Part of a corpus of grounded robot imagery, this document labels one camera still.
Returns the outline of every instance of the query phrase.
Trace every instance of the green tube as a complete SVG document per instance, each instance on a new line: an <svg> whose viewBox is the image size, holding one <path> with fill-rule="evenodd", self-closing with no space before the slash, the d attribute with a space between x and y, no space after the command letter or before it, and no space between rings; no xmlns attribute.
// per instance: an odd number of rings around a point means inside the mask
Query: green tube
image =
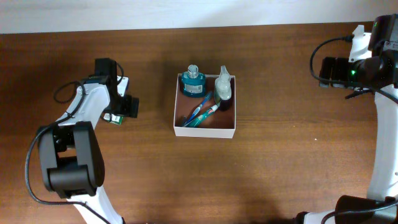
<svg viewBox="0 0 398 224"><path fill-rule="evenodd" d="M197 118L195 118L193 121L186 124L185 127L188 127L188 128L197 127L200 123L202 123L202 121L206 120L206 118L209 117L210 115L212 115L217 109L218 109L217 105L212 106L206 112L204 112L203 114L201 114Z"/></svg>

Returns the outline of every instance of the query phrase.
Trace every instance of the blue bottle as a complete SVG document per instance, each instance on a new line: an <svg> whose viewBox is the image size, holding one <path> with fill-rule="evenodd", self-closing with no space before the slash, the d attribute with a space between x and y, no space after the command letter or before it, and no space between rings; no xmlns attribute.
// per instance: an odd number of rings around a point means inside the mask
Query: blue bottle
<svg viewBox="0 0 398 224"><path fill-rule="evenodd" d="M206 76L199 72L196 65L190 65L188 71L182 73L182 83L184 85L184 95L189 97L205 96Z"/></svg>

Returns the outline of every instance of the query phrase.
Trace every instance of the small box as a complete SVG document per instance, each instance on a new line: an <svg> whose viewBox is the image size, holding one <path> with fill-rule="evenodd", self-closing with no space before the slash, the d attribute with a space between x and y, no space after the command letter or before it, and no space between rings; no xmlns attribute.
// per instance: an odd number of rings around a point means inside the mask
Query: small box
<svg viewBox="0 0 398 224"><path fill-rule="evenodd" d="M206 93L215 89L215 80L218 75L206 75ZM236 129L236 82L235 76L231 75L232 106L226 111L217 110L214 114L204 120L197 128L181 127L184 116L189 118L204 97L191 98L183 94L181 74L177 76L177 90L175 93L174 106L174 131L176 136L203 137L203 138L232 138ZM203 105L201 115L215 104L214 97Z"/></svg>

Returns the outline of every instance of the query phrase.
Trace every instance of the toothbrush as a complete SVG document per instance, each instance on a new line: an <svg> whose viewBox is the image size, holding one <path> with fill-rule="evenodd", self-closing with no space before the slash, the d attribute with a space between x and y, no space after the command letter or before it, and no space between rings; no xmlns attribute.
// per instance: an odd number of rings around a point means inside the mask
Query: toothbrush
<svg viewBox="0 0 398 224"><path fill-rule="evenodd" d="M193 111L191 117L190 117L186 122L184 122L184 124L182 125L183 127L185 127L185 125L187 125L189 122L191 122L191 121L195 118L195 116L199 113L201 107L202 107L208 100L210 100L211 96L212 96L212 92L210 91L210 92L208 92L208 93L206 94L205 99L203 100L203 102L201 102L200 105Z"/></svg>
<svg viewBox="0 0 398 224"><path fill-rule="evenodd" d="M186 124L184 127L188 127L188 128L197 127L200 123L202 123L204 120L206 120L207 117L212 115L217 109L218 109L217 105L212 106L210 109L208 109L203 114L199 115L197 118L195 118L193 121Z"/></svg>

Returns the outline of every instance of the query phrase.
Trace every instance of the blue toothbrush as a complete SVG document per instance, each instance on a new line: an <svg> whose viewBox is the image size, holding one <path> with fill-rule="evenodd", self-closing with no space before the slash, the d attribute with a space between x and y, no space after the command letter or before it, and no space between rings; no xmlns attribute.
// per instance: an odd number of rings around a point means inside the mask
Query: blue toothbrush
<svg viewBox="0 0 398 224"><path fill-rule="evenodd" d="M191 117L182 125L185 126L186 124L188 124L189 122L191 122L191 120L193 120L195 118L195 116L199 113L201 107L208 101L210 100L211 96L213 95L213 93L210 91L206 94L205 99L203 100L203 102L200 103L200 105L193 111Z"/></svg>

